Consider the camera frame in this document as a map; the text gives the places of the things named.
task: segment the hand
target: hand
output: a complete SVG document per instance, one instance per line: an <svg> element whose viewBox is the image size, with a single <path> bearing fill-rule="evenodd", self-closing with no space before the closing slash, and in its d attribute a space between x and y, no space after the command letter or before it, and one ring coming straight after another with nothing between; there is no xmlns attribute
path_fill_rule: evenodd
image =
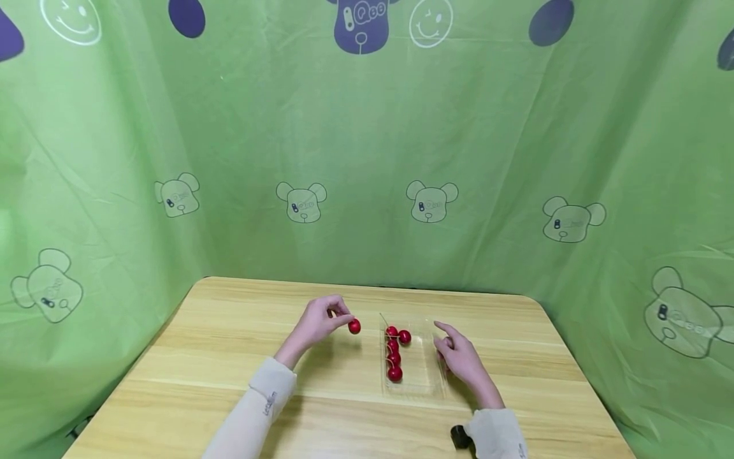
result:
<svg viewBox="0 0 734 459"><path fill-rule="evenodd" d="M502 397L492 378L484 369L474 345L456 328L441 322L434 324L448 335L445 338L434 338L433 343L438 356L446 362L446 366L474 393L481 409L505 408Z"/></svg>
<svg viewBox="0 0 734 459"><path fill-rule="evenodd" d="M314 344L354 318L340 295L309 301L301 319L275 354L275 360L292 370Z"/></svg>

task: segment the purple oval print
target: purple oval print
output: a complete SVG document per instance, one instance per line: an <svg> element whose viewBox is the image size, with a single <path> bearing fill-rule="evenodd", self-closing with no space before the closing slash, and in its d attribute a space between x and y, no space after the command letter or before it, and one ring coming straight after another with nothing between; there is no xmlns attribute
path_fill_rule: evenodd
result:
<svg viewBox="0 0 734 459"><path fill-rule="evenodd" d="M718 62L723 71L734 70L734 30L729 32L719 48Z"/></svg>
<svg viewBox="0 0 734 459"><path fill-rule="evenodd" d="M25 42L18 27L0 10L0 62L23 52Z"/></svg>
<svg viewBox="0 0 734 459"><path fill-rule="evenodd" d="M199 0L169 0L168 15L184 37L197 38L204 33L206 16Z"/></svg>
<svg viewBox="0 0 734 459"><path fill-rule="evenodd" d="M573 13L571 0L550 0L530 21L530 41L537 46L555 45L571 28Z"/></svg>

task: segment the wooden table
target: wooden table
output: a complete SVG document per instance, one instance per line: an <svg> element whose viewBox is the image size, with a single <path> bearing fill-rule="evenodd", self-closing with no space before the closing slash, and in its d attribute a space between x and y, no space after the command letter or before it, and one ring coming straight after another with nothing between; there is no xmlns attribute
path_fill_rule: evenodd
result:
<svg viewBox="0 0 734 459"><path fill-rule="evenodd" d="M532 459L633 458L540 306L527 297L206 278L105 402L66 459L198 459L311 298L341 293L362 322L311 350L262 458L469 458L448 431L471 417L443 398L383 394L379 312L451 323L473 341Z"/></svg>

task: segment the purple bear print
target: purple bear print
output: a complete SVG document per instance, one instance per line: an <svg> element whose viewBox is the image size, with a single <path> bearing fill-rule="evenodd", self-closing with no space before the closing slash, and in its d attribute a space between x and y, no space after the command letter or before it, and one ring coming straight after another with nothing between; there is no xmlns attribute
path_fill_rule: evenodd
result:
<svg viewBox="0 0 734 459"><path fill-rule="evenodd" d="M327 0L336 5L334 40L350 54L370 54L388 42L388 4L398 0Z"/></svg>

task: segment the black object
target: black object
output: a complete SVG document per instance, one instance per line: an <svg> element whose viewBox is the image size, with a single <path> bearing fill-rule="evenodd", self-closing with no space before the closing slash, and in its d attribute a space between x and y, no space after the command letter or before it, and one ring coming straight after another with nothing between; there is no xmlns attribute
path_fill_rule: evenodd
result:
<svg viewBox="0 0 734 459"><path fill-rule="evenodd" d="M451 428L451 441L454 442L454 448L456 449L467 449L473 443L462 425L455 425Z"/></svg>

